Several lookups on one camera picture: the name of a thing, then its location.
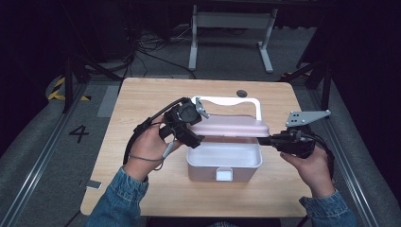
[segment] wooden table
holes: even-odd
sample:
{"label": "wooden table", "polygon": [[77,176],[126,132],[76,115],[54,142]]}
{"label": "wooden table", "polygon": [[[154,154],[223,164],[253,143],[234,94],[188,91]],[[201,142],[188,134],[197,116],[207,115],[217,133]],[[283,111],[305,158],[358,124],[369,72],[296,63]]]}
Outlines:
{"label": "wooden table", "polygon": [[[81,212],[89,215],[106,186],[122,165],[132,130],[147,117],[183,96],[236,96],[244,90],[257,98],[270,133],[284,130],[291,111],[300,111],[296,96],[287,83],[190,80],[125,79],[97,157],[91,180],[102,182],[100,190],[86,191]],[[202,102],[210,114],[254,114],[254,106],[242,103],[219,107]],[[189,180],[186,146],[165,160],[160,171],[149,174],[149,189],[141,201],[142,216],[154,217],[302,217],[298,202],[309,196],[296,169],[272,147],[261,147],[263,164],[247,183],[194,182]]]}

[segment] person's left hand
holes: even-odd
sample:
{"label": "person's left hand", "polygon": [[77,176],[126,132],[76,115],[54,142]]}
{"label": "person's left hand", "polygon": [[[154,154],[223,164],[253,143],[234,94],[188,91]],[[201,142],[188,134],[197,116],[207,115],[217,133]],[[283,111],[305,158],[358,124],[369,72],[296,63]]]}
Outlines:
{"label": "person's left hand", "polygon": [[[131,155],[143,159],[130,158],[124,166],[124,170],[137,181],[142,182],[147,175],[163,161],[162,156],[166,151],[167,143],[160,138],[159,129],[161,124],[157,124],[162,121],[162,115],[154,119],[152,124],[155,125],[144,131],[131,147]],[[180,141],[174,141],[174,146],[171,152],[179,148],[180,145]]]}
{"label": "person's left hand", "polygon": [[305,159],[284,152],[280,156],[298,170],[302,180],[309,186],[312,197],[327,197],[336,192],[324,149],[315,146],[312,154]]}

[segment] pink lid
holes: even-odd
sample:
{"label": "pink lid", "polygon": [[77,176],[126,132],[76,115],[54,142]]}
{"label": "pink lid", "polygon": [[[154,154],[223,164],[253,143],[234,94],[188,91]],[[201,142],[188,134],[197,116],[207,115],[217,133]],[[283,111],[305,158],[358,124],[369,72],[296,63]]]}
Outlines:
{"label": "pink lid", "polygon": [[266,137],[269,127],[263,121],[251,115],[217,115],[211,114],[208,119],[190,127],[197,135]]}

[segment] white plastic container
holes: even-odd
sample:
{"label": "white plastic container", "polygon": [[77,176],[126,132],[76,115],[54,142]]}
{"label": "white plastic container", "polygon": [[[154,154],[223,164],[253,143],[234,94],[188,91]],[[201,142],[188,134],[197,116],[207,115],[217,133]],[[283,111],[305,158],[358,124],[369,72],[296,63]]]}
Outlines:
{"label": "white plastic container", "polygon": [[256,137],[269,136],[269,127],[261,119],[259,101],[255,98],[198,97],[219,105],[252,102],[258,119],[251,115],[210,115],[209,119],[203,118],[192,126],[191,131],[206,137],[197,148],[188,148],[189,178],[193,181],[249,181],[263,163]]}

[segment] jacket sleeve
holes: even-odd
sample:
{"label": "jacket sleeve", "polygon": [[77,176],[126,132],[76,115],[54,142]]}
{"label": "jacket sleeve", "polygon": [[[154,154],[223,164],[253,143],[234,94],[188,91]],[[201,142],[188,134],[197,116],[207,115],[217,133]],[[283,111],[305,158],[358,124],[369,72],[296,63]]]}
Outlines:
{"label": "jacket sleeve", "polygon": [[348,208],[338,190],[324,198],[302,197],[300,203],[306,209],[313,226],[357,226],[354,213]]}
{"label": "jacket sleeve", "polygon": [[148,178],[138,182],[120,167],[85,226],[133,226],[141,214],[139,202],[147,191]]}

